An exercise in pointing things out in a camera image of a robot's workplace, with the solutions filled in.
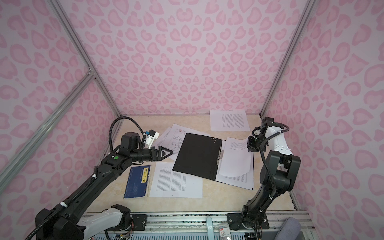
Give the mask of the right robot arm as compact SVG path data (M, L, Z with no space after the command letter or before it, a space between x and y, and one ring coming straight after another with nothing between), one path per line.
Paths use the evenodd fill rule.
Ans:
M230 230L253 230L260 236L263 230L270 228L267 209L272 202L295 185L301 159L288 147L284 133L290 128L273 118L262 119L259 127L249 136L249 152L260 153L263 167L260 173L260 188L256 195L248 200L240 214L227 214Z

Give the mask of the orange and black folder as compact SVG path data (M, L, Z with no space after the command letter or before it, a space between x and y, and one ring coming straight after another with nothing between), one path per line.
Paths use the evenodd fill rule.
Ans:
M173 171L216 182L223 141L225 140L187 133Z

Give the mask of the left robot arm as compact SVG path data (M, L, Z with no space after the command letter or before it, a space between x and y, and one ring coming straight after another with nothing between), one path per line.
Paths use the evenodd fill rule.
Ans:
M35 229L26 237L31 240L83 240L89 228L79 225L80 219L91 203L114 180L133 164L143 162L160 162L171 155L173 151L165 147L152 145L158 138L154 130L139 133L128 132L122 136L121 144L113 147L112 132L120 120L129 120L139 127L138 123L127 116L118 117L110 126L108 141L110 154L94 167L93 174L69 197L57 204L53 209L41 210L36 218Z

